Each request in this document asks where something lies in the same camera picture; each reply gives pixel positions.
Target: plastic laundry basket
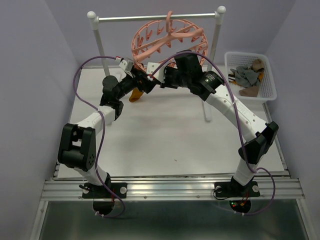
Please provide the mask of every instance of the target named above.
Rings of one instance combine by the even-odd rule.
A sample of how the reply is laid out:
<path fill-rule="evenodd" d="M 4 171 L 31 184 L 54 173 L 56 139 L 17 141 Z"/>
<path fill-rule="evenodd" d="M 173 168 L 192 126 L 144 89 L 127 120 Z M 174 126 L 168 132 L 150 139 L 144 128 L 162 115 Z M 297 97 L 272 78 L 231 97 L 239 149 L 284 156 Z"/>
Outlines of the plastic laundry basket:
<path fill-rule="evenodd" d="M 271 67 L 268 58 L 262 54 L 228 51 L 224 55 L 226 78 L 232 72 L 230 69 L 236 69 L 238 66 L 251 66 L 256 59 L 261 59 L 264 62 L 264 76 L 259 86 L 259 93 L 257 97 L 240 96 L 239 91 L 244 89 L 230 82 L 230 87 L 233 94 L 245 103 L 259 103 L 263 104 L 266 101 L 272 101 L 277 98 L 276 86 L 274 77 L 272 76 Z"/>

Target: screw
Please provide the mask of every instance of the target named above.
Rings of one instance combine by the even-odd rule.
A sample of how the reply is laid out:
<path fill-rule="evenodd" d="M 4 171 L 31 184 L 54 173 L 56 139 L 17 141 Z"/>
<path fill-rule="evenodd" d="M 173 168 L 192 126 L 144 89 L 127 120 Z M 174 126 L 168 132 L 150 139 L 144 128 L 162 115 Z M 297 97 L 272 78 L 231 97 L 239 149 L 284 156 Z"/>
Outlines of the screw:
<path fill-rule="evenodd" d="M 258 187 L 257 185 L 254 185 L 254 186 L 252 187 L 252 190 L 253 190 L 255 193 L 257 193 L 257 192 L 259 192 L 259 187 Z"/>
<path fill-rule="evenodd" d="M 122 187 L 120 188 L 120 193 L 121 193 L 121 194 L 125 194 L 126 192 L 127 192 L 127 188 L 124 187 L 124 186 L 122 186 Z"/>

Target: white table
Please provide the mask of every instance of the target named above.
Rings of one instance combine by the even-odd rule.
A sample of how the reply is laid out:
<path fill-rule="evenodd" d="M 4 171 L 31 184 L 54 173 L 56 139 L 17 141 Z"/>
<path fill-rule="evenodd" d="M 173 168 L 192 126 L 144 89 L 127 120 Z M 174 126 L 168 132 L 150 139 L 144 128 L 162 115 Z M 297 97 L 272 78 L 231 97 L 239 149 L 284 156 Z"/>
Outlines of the white table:
<path fill-rule="evenodd" d="M 110 69 L 118 79 L 119 68 Z M 83 69 L 78 93 L 98 106 L 102 95 L 103 69 Z M 206 122 L 201 100 L 188 89 L 160 89 L 158 86 L 135 103 L 131 94 L 122 101 L 121 116 L 106 127 L 99 165 L 112 177 L 229 174 L 237 169 L 241 146 L 237 129 L 215 108 Z M 248 106 L 267 120 L 261 104 Z M 74 101 L 71 123 L 77 123 L 94 110 L 78 99 Z M 101 133 L 97 135 L 96 147 Z M 284 171 L 275 144 L 260 165 L 272 172 Z M 58 178 L 81 177 L 61 164 Z"/>

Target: gray cloth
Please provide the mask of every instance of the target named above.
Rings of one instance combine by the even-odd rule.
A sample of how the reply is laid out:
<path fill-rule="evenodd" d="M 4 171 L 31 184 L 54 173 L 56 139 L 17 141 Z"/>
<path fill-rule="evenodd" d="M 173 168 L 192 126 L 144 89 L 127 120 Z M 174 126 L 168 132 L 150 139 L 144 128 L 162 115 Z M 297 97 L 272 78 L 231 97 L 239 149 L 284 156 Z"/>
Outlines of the gray cloth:
<path fill-rule="evenodd" d="M 259 86 L 258 76 L 260 73 L 253 71 L 248 66 L 237 66 L 236 69 L 230 69 L 235 75 L 235 82 L 242 87 L 250 88 Z"/>

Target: black mounting plate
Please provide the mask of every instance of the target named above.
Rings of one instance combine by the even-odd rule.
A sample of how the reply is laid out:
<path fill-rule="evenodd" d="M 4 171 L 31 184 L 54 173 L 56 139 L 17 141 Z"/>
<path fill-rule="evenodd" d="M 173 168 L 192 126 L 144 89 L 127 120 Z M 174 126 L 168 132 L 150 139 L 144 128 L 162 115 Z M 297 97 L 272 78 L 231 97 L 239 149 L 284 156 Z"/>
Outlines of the black mounting plate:
<path fill-rule="evenodd" d="M 127 192 L 122 194 L 120 192 L 120 189 L 122 187 L 127 188 L 127 185 L 128 184 L 126 182 L 112 182 L 110 189 L 116 195 L 118 195 L 121 199 L 125 199 L 125 198 L 127 198 Z M 84 187 L 89 189 L 89 192 L 82 193 L 83 199 L 112 199 L 111 193 L 108 192 L 104 186 L 97 186 L 97 185 L 93 185 L 91 183 L 86 182 L 84 184 Z"/>
<path fill-rule="evenodd" d="M 258 183 L 256 181 L 251 181 L 242 192 L 236 192 L 232 190 L 230 186 L 231 185 L 229 181 L 215 182 L 215 196 L 217 198 L 242 198 L 247 192 L 249 192 L 250 198 L 260 197 L 260 191 L 253 190 L 254 186 L 256 186 L 255 188 L 258 187 Z"/>

